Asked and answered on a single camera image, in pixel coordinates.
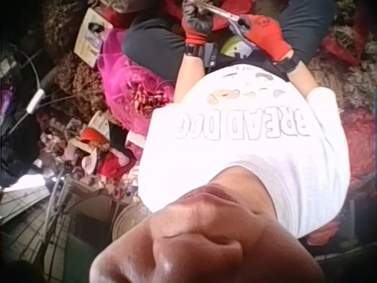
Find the watch strap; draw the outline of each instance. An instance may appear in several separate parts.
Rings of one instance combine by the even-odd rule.
[[[202,58],[204,54],[204,47],[202,45],[188,43],[184,47],[184,53],[187,56]]]
[[[291,58],[285,58],[280,62],[277,62],[275,66],[280,72],[284,74],[289,74],[297,68],[300,61],[301,59],[299,58],[299,56],[296,53],[294,53]]]

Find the mouth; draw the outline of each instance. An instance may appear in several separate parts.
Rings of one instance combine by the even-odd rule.
[[[186,193],[183,195],[180,200],[184,199],[194,199],[200,195],[211,195],[215,196],[216,198],[226,200],[228,202],[233,202],[236,204],[240,204],[237,199],[229,195],[228,193],[225,192],[224,189],[222,189],[219,185],[206,185],[205,187],[200,187],[198,189],[192,190],[191,192]]]

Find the white light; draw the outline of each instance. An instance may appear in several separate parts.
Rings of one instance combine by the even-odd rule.
[[[19,178],[16,184],[5,189],[5,192],[28,189],[30,187],[39,187],[44,186],[45,184],[46,181],[42,175],[24,175],[23,177]]]

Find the metal tool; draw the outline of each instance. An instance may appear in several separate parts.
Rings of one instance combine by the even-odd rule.
[[[254,45],[243,35],[246,31],[250,31],[251,26],[242,17],[208,3],[204,3],[201,7],[215,15],[227,19],[230,24],[230,30],[237,34],[248,46],[254,48]]]
[[[233,22],[238,22],[240,17],[235,15],[235,14],[232,14],[230,12],[227,12],[219,7],[216,7],[214,5],[211,5],[211,4],[208,4],[208,3],[204,3],[203,4],[203,8],[210,11],[211,13],[215,14],[215,15],[219,15],[225,19],[228,19],[229,21],[233,21]]]

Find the red and gray work glove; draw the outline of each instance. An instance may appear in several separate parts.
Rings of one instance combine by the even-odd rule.
[[[261,15],[242,15],[241,18],[251,28],[244,32],[244,36],[279,62],[292,50],[283,39],[282,29],[273,18]]]
[[[199,14],[193,0],[184,0],[182,9],[182,27],[186,33],[186,43],[204,45],[213,28],[213,16],[208,13]]]

